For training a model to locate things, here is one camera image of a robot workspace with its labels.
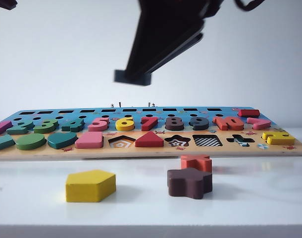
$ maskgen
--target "red triangle piece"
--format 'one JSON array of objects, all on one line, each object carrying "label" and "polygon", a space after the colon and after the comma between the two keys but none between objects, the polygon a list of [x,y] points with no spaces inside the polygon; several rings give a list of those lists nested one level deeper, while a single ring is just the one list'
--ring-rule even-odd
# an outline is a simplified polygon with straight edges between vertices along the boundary
[{"label": "red triangle piece", "polygon": [[163,147],[163,139],[149,131],[136,140],[136,147]]}]

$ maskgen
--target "black checkered pattern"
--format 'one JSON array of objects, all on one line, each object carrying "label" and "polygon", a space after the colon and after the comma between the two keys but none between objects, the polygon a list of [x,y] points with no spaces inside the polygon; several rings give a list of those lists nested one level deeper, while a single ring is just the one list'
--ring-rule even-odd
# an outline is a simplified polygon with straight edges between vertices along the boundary
[{"label": "black checkered pattern", "polygon": [[217,138],[214,137],[197,137],[194,138],[197,146],[222,146]]}]

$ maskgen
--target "green oval piece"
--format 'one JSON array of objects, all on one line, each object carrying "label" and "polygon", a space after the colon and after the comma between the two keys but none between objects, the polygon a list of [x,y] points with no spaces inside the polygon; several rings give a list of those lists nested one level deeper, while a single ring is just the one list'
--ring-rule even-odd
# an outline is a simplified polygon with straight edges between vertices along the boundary
[{"label": "green oval piece", "polygon": [[19,150],[33,150],[39,148],[46,143],[44,135],[32,133],[23,135],[16,141],[16,146]]}]

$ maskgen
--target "rectangular slot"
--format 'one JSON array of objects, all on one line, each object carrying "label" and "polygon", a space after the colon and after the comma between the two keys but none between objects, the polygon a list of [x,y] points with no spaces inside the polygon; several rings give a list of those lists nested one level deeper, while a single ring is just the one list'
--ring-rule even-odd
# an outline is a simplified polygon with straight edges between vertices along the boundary
[{"label": "rectangular slot", "polygon": [[222,146],[217,135],[193,135],[197,146]]},{"label": "rectangular slot", "polygon": [[207,108],[207,111],[218,112],[218,111],[222,111],[222,110],[220,108]]},{"label": "rectangular slot", "polygon": [[95,110],[81,110],[80,113],[93,113]]},{"label": "rectangular slot", "polygon": [[112,112],[115,112],[116,109],[103,109],[101,112],[102,113],[112,113]]},{"label": "rectangular slot", "polygon": [[185,111],[198,111],[197,108],[184,108]]},{"label": "rectangular slot", "polygon": [[142,109],[143,112],[155,112],[156,109],[155,108],[145,108],[145,109]]},{"label": "rectangular slot", "polygon": [[65,110],[65,111],[59,111],[58,113],[72,113],[73,110]]},{"label": "rectangular slot", "polygon": [[137,109],[133,108],[133,109],[123,109],[123,112],[136,112]]},{"label": "rectangular slot", "polygon": [[33,113],[35,113],[35,112],[22,112],[19,115],[30,115],[30,114],[33,114]]},{"label": "rectangular slot", "polygon": [[53,111],[38,112],[37,114],[51,114]]},{"label": "rectangular slot", "polygon": [[177,111],[176,108],[163,108],[164,112],[175,112]]}]

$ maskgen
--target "blue puzzle board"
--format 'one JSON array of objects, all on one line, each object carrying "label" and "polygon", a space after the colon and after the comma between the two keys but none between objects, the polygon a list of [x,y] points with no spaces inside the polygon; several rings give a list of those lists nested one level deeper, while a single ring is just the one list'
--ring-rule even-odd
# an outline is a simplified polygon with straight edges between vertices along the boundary
[{"label": "blue puzzle board", "polygon": [[[73,160],[87,158],[124,158],[124,157],[171,157],[182,154],[209,154],[210,156],[302,156],[302,143],[295,139],[293,144],[269,144],[262,139],[266,133],[287,133],[276,123],[262,114],[258,119],[271,121],[271,126],[261,130],[253,129],[247,123],[246,117],[238,116],[239,110],[251,107],[130,107],[130,108],[82,108],[82,109],[48,109],[19,111],[4,119],[0,123],[10,121],[13,126],[31,120],[33,127],[27,134],[10,135],[13,145],[0,150],[0,160]],[[116,122],[123,118],[133,118],[134,129],[119,131]],[[151,131],[163,139],[162,147],[136,147],[135,141],[145,135],[141,131],[141,118],[157,117],[157,125]],[[213,123],[214,118],[236,117],[243,122],[242,130],[221,130]],[[83,128],[77,131],[77,138],[88,131],[88,126],[96,118],[109,119],[108,129],[102,131],[103,147],[79,149],[75,144],[55,149],[49,143],[32,150],[18,149],[18,140],[22,136],[34,133],[34,127],[42,126],[44,121],[57,120],[55,130],[44,133],[45,140],[54,133],[67,133],[62,126],[73,120],[81,119]],[[182,130],[169,130],[165,123],[168,118],[180,118],[184,124]],[[209,121],[205,130],[193,130],[189,124],[192,118],[205,118]]]}]

